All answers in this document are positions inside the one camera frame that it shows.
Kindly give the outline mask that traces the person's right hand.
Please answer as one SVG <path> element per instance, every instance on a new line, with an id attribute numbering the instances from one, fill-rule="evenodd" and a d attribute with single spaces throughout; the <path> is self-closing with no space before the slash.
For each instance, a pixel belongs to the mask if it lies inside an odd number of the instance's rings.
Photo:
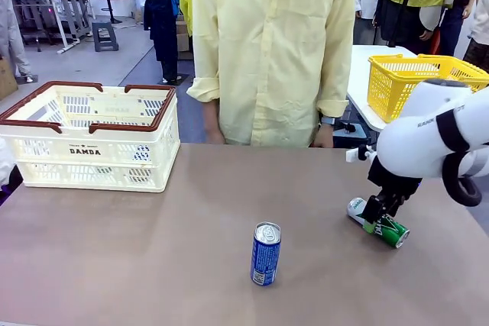
<path id="1" fill-rule="evenodd" d="M 206 142 L 208 144 L 226 144 L 226 139 L 218 127 L 206 129 Z"/>

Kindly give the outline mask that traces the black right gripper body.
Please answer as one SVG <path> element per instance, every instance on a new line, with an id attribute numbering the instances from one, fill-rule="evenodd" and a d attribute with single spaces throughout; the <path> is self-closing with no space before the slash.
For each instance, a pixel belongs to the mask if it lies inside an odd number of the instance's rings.
<path id="1" fill-rule="evenodd" d="M 404 197 L 406 200 L 416 192 L 422 182 L 420 178 L 397 176 L 391 173 L 382 165 L 378 157 L 375 157 L 371 163 L 368 180 L 385 192 Z"/>

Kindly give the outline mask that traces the person's left hand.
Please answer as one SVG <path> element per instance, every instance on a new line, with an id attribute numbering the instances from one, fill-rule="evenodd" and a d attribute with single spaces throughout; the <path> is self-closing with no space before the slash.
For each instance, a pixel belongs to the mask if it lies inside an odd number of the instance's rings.
<path id="1" fill-rule="evenodd" d="M 333 148 L 334 127 L 329 124 L 323 124 L 319 127 L 313 142 L 310 144 L 311 147 L 315 148 Z"/>

